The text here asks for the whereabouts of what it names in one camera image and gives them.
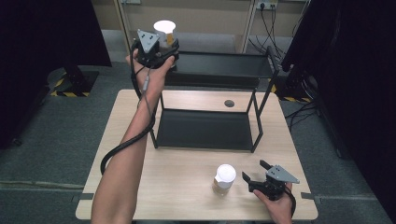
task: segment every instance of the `white cup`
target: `white cup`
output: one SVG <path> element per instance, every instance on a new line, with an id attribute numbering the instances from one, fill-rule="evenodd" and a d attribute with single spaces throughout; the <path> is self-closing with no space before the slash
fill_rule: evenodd
<path id="1" fill-rule="evenodd" d="M 219 166 L 216 176 L 213 180 L 212 189 L 218 195 L 224 196 L 233 185 L 236 178 L 235 169 L 229 164 L 222 164 Z"/>

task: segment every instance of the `cable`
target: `cable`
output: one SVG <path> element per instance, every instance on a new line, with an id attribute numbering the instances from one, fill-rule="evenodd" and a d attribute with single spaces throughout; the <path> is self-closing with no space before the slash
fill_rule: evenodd
<path id="1" fill-rule="evenodd" d="M 261 49 L 264 47 L 265 43 L 267 43 L 269 37 L 271 37 L 271 36 L 268 35 L 267 38 L 265 39 L 264 43 L 261 44 L 260 41 L 259 41 L 259 38 L 256 36 L 257 42 L 262 46 Z"/>
<path id="2" fill-rule="evenodd" d="M 307 119 L 308 117 L 310 117 L 311 115 L 313 115 L 313 114 L 315 113 L 315 112 L 313 112 L 313 113 L 311 113 L 311 114 L 301 115 L 301 116 L 305 116 L 305 118 L 300 119 L 300 120 L 298 120 L 297 122 L 293 123 L 294 119 L 297 117 L 297 115 L 298 115 L 300 112 L 305 111 L 305 110 L 310 110 L 310 109 L 316 109 L 316 108 L 317 108 L 316 106 L 312 106 L 312 107 L 306 108 L 308 105 L 311 105 L 311 104 L 313 104 L 313 103 L 314 103 L 314 101 L 311 101 L 311 102 L 309 102 L 308 104 L 303 105 L 303 106 L 302 106 L 300 109 L 298 109 L 297 111 L 295 111 L 295 112 L 293 112 L 293 113 L 291 113 L 291 114 L 285 116 L 285 119 L 288 119 L 288 118 L 291 117 L 290 126 L 289 126 L 289 131 L 290 131 L 290 132 L 291 132 L 291 128 L 292 128 L 292 126 L 293 126 L 294 124 L 297 124 L 297 123 L 299 123 L 300 121 L 302 121 L 302 120 L 304 120 L 304 119 Z"/>
<path id="3" fill-rule="evenodd" d="M 264 27 L 265 27 L 265 31 L 268 34 L 268 37 L 270 38 L 271 42 L 274 44 L 274 48 L 276 50 L 276 56 L 281 59 L 282 57 L 280 56 L 279 53 L 279 47 L 276 45 L 275 40 L 272 38 L 271 33 L 274 31 L 274 26 L 275 26 L 275 17 L 274 17 L 274 10 L 272 10 L 272 18 L 271 18 L 271 23 L 272 23 L 272 27 L 271 30 L 268 30 L 268 26 L 267 26 L 267 22 L 264 19 L 264 14 L 263 14 L 264 10 L 262 10 L 262 22 L 264 23 Z"/>
<path id="4" fill-rule="evenodd" d="M 260 43 L 259 38 L 256 36 L 256 40 L 257 40 L 257 42 L 258 42 L 258 43 L 260 44 L 260 46 L 261 46 L 260 49 L 265 49 L 264 45 L 267 43 L 268 38 L 269 38 L 269 36 L 267 36 L 267 38 L 264 40 L 263 43 Z"/>
<path id="5" fill-rule="evenodd" d="M 61 184 L 46 181 L 0 181 L 2 187 L 12 189 L 84 189 L 84 186 L 75 184 Z"/>
<path id="6" fill-rule="evenodd" d="M 272 19 L 272 27 L 271 27 L 271 29 L 272 29 L 272 34 L 273 34 L 273 41 L 274 41 L 273 43 L 274 43 L 274 46 L 275 46 L 276 53 L 277 53 L 278 57 L 280 58 L 280 60 L 282 61 L 283 57 L 280 55 L 279 52 L 282 52 L 283 54 L 285 52 L 283 52 L 283 50 L 280 49 L 276 45 L 276 39 L 275 39 L 275 20 L 276 20 L 276 9 L 275 9 L 275 6 L 271 5 L 271 9 L 272 9 L 271 10 L 271 19 Z"/>
<path id="7" fill-rule="evenodd" d="M 256 46 L 256 44 L 254 44 L 253 41 L 252 41 L 250 38 L 248 39 L 248 41 L 250 42 L 250 44 L 251 44 L 260 54 L 262 54 L 262 55 L 265 55 L 265 54 L 266 54 L 266 50 L 265 50 L 265 49 L 259 49 L 259 47 Z M 281 65 L 280 65 L 280 61 L 279 61 L 279 59 L 278 59 L 277 57 L 275 57 L 275 60 L 276 60 L 276 62 L 277 62 L 277 65 L 278 65 L 278 66 L 281 66 Z"/>
<path id="8" fill-rule="evenodd" d="M 310 3 L 311 3 L 311 0 L 305 1 L 303 10 L 301 10 L 301 13 L 300 13 L 300 18 L 299 18 L 299 20 L 297 20 L 297 22 L 294 24 L 293 30 L 291 31 L 291 37 L 294 37 L 294 35 L 295 35 L 294 31 L 295 31 L 295 29 L 297 28 L 297 25 L 299 25 L 300 22 L 301 22 L 301 20 L 303 19 L 304 15 L 305 15 L 305 9 L 306 9 L 307 6 L 309 6 Z"/>
<path id="9" fill-rule="evenodd" d="M 137 78 L 136 78 L 136 75 L 137 75 L 140 71 L 142 71 L 143 68 L 145 68 L 145 66 L 143 66 L 142 68 L 140 68 L 140 69 L 135 73 L 135 72 L 134 72 L 134 66 L 133 66 L 134 62 L 132 61 L 132 60 L 133 60 L 132 53 L 131 53 L 131 55 L 130 55 L 130 57 L 131 57 L 131 69 L 132 69 L 131 79 L 132 79 L 132 82 L 133 82 L 133 84 L 134 84 L 134 87 L 136 88 L 136 86 L 137 86 Z M 143 97 L 143 98 L 145 99 L 145 101 L 146 101 L 146 104 L 147 104 L 147 107 L 148 107 L 148 116 L 151 117 L 150 123 L 148 124 L 148 126 L 147 126 L 140 134 L 138 134 L 137 136 L 135 136 L 135 137 L 133 137 L 133 138 L 131 138 L 131 139 L 129 139 L 129 140 L 127 140 L 127 141 L 125 141 L 125 142 L 119 144 L 118 146 L 114 147 L 114 148 L 111 149 L 109 152 L 107 152 L 107 154 L 103 157 L 102 162 L 101 162 L 101 164 L 100 164 L 100 170 L 101 170 L 102 175 L 105 173 L 106 165 L 107 165 L 108 160 L 110 160 L 110 158 L 112 158 L 114 155 L 116 155 L 117 153 L 119 153 L 121 150 L 123 150 L 123 149 L 125 149 L 125 148 L 131 146 L 131 145 L 134 144 L 135 142 L 139 141 L 141 138 L 143 138 L 144 136 L 146 136 L 146 134 L 148 134 L 148 133 L 152 130 L 152 128 L 154 127 L 154 124 L 155 124 L 155 114 L 154 114 L 154 113 L 151 113 L 151 109 L 150 109 L 150 107 L 149 107 L 149 101 L 148 101 L 147 95 L 146 95 L 146 91 L 147 91 L 147 88 L 148 88 L 148 86 L 149 86 L 149 73 L 150 73 L 150 71 L 151 71 L 151 67 L 150 67 L 150 69 L 148 70 L 148 74 L 147 74 L 147 76 L 146 76 L 145 83 L 143 84 L 143 90 L 142 90 L 143 93 L 140 93 L 138 86 L 137 86 L 137 89 L 135 89 L 135 90 L 136 90 L 136 93 L 139 92 L 139 94 L 138 94 L 139 99 L 140 99 L 140 100 L 139 100 L 139 104 L 140 104 L 140 102 L 141 102 L 142 97 Z"/>
<path id="10" fill-rule="evenodd" d="M 291 199 L 291 216 L 293 217 L 294 212 L 296 210 L 296 199 L 294 198 L 294 195 L 291 193 L 291 189 L 285 186 L 285 193 L 290 197 Z"/>

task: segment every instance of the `gray carpet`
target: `gray carpet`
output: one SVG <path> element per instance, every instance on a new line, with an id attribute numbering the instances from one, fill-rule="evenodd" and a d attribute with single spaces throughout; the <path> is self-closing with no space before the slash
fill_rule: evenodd
<path id="1" fill-rule="evenodd" d="M 0 151 L 0 223 L 88 223 L 75 216 L 78 196 L 117 93 L 132 84 L 125 63 L 81 69 L 100 72 L 89 97 L 48 96 L 22 145 Z M 49 75 L 51 86 L 63 72 Z M 285 115 L 302 106 L 280 103 Z M 391 223 L 354 162 L 337 157 L 318 114 L 293 125 L 291 135 L 318 207 L 312 223 Z"/>

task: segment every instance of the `forearm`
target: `forearm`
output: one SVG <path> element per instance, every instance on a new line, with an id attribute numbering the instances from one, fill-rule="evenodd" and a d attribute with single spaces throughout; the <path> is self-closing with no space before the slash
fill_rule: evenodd
<path id="1" fill-rule="evenodd" d="M 161 88 L 150 87 L 147 102 L 142 98 L 125 135 L 125 142 L 140 134 L 151 120 L 149 111 L 158 102 Z M 147 135 L 117 153 L 108 163 L 95 193 L 92 205 L 92 223 L 131 223 L 137 201 L 137 191 L 143 170 Z"/>

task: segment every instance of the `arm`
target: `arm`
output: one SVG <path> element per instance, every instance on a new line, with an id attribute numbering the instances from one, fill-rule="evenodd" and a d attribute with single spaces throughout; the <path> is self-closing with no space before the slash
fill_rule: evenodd
<path id="1" fill-rule="evenodd" d="M 172 66 L 173 61 L 174 57 L 170 57 L 162 67 L 151 69 L 150 72 L 145 68 L 137 75 L 139 86 L 142 87 L 149 72 L 146 97 L 151 111 L 158 102 L 166 72 Z M 135 71 L 143 67 L 136 60 L 133 60 L 132 63 L 134 63 Z M 142 99 L 121 142 L 135 137 L 148 126 L 151 119 L 148 113 L 149 108 L 146 100 Z M 132 222 L 145 159 L 146 143 L 147 135 L 117 153 L 110 160 L 93 198 L 92 223 L 130 224 Z"/>
<path id="2" fill-rule="evenodd" d="M 290 189 L 291 183 L 287 183 L 286 187 Z M 258 190 L 253 190 L 253 193 L 262 201 L 270 213 L 271 219 L 276 224 L 291 224 L 291 199 L 286 193 L 277 201 L 271 201 Z"/>

